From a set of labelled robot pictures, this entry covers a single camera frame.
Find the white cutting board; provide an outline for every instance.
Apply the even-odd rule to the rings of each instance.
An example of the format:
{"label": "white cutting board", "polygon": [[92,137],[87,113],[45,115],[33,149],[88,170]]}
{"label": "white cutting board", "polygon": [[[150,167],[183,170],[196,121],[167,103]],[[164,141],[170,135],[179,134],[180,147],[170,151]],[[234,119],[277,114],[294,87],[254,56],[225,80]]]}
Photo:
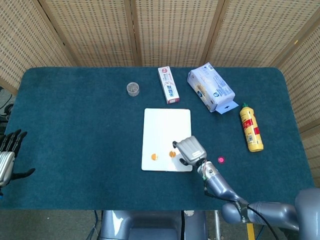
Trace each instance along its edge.
{"label": "white cutting board", "polygon": [[[192,166],[180,162],[181,153],[172,145],[191,136],[191,116],[189,109],[144,110],[143,145],[141,168],[144,171],[191,172]],[[170,151],[176,156],[171,158]]]}

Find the yellow bottle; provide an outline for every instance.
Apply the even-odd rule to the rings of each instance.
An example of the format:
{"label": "yellow bottle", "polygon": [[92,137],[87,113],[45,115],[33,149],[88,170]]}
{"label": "yellow bottle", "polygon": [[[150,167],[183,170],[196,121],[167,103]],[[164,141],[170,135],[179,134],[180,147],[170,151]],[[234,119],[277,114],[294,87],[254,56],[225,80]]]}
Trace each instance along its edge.
{"label": "yellow bottle", "polygon": [[264,149],[258,128],[255,112],[247,104],[242,105],[240,111],[244,135],[250,152],[259,152]]}

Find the pink button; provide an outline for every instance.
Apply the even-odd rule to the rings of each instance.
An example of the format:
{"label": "pink button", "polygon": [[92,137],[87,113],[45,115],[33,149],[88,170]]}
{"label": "pink button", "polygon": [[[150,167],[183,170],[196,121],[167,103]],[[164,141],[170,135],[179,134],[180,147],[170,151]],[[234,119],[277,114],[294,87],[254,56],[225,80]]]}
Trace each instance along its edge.
{"label": "pink button", "polygon": [[224,164],[225,163],[225,158],[223,156],[218,157],[218,163]]}

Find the green tablecloth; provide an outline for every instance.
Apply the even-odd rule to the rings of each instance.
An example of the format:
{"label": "green tablecloth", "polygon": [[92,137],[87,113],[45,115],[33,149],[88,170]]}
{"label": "green tablecloth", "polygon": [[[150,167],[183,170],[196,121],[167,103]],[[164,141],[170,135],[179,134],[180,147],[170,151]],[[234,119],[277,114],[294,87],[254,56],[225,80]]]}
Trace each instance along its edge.
{"label": "green tablecloth", "polygon": [[[276,68],[221,68],[235,101],[254,110],[264,150],[251,153],[240,107],[210,113],[172,67],[180,102],[166,104],[155,67],[40,67],[23,76],[6,132],[27,131],[15,172],[35,173],[3,189],[2,208],[212,210],[193,172],[141,170],[145,108],[190,109],[192,134],[231,187],[249,202],[293,203],[312,187],[286,83]],[[130,97],[129,82],[140,94]],[[224,156],[225,164],[217,157]]]}

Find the toothpaste box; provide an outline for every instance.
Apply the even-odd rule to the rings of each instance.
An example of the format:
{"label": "toothpaste box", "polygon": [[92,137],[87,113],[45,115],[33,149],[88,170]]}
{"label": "toothpaste box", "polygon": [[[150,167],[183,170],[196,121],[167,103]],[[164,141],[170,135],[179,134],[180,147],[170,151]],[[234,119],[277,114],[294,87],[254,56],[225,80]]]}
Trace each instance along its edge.
{"label": "toothpaste box", "polygon": [[211,113],[217,111],[220,114],[224,114],[238,106],[234,102],[234,91],[209,62],[191,70],[187,82]]}
{"label": "toothpaste box", "polygon": [[162,89],[165,95],[166,103],[172,104],[179,102],[180,97],[175,85],[174,78],[170,71],[170,67],[164,66],[158,68],[158,74],[161,81]]}

